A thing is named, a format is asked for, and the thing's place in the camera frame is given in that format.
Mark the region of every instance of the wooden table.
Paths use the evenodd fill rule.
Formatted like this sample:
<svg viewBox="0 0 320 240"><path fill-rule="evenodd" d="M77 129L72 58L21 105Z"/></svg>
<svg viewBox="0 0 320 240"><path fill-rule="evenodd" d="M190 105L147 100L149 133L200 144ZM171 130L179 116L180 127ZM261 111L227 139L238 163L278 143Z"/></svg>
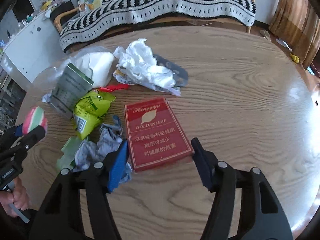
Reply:
<svg viewBox="0 0 320 240"><path fill-rule="evenodd" d="M260 167L295 228L319 189L320 147L314 122L319 118L317 107L294 63L261 37L212 27L149 29L96 45L113 51L138 38L147 38L154 53L188 71L189 84L182 88L181 97L166 96L188 138L198 137L205 149L235 169ZM57 175L60 149L74 135L72 123L41 102L49 86L43 81L49 75L52 72L47 69L36 78L38 85L27 93L18 116L21 123L37 105L44 108L49 122L47 136L29 151L21 175L35 208ZM124 121L125 103L160 95L138 85L114 94L116 101L106 122L111 122L113 114ZM237 229L240 193L230 235ZM213 198L193 163L134 174L131 182L108 195L124 240L199 239ZM82 212L90 236L86 205Z"/></svg>

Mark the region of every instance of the crumpled cloth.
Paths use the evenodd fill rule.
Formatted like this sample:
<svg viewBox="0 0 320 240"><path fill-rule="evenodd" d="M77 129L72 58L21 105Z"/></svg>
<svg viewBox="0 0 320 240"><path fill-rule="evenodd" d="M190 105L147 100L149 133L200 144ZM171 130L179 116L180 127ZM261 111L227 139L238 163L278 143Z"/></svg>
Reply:
<svg viewBox="0 0 320 240"><path fill-rule="evenodd" d="M118 116L113 116L114 125L103 123L100 128L100 138L97 144L84 140L75 155L76 166L73 172L87 170L91 164L102 162L108 153L118 150L122 143L122 126ZM131 180L132 168L127 162L120 183Z"/></svg>

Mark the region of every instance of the sofa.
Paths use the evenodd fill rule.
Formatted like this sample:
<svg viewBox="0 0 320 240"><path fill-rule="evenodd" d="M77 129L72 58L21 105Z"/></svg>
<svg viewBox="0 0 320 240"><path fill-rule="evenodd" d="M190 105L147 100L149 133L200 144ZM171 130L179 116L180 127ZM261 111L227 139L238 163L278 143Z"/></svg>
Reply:
<svg viewBox="0 0 320 240"><path fill-rule="evenodd" d="M75 44L88 44L134 25L187 21L190 19L237 23L250 33L255 19L255 0L102 0L102 6L62 26L58 15L54 25L60 32L64 52Z"/></svg>

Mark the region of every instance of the crumpled tissue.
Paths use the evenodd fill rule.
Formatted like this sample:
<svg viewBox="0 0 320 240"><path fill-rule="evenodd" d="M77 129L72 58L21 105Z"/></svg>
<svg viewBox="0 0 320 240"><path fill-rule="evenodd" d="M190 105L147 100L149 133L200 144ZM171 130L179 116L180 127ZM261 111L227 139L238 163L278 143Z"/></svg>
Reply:
<svg viewBox="0 0 320 240"><path fill-rule="evenodd" d="M118 70L139 85L153 90L159 86L179 96L180 92L173 89L176 83L173 72L165 66L157 65L152 49L145 44L146 40L133 41L126 50L121 46L116 48L113 55L119 59Z"/></svg>

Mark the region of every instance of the gold leaf logo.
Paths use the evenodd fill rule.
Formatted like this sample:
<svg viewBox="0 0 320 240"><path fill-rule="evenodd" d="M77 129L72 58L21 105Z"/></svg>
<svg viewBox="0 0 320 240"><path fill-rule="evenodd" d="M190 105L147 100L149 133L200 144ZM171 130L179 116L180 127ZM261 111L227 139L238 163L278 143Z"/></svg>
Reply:
<svg viewBox="0 0 320 240"><path fill-rule="evenodd" d="M143 114L141 117L141 124L145 122L151 122L156 117L156 111L157 110L152 110Z"/></svg>

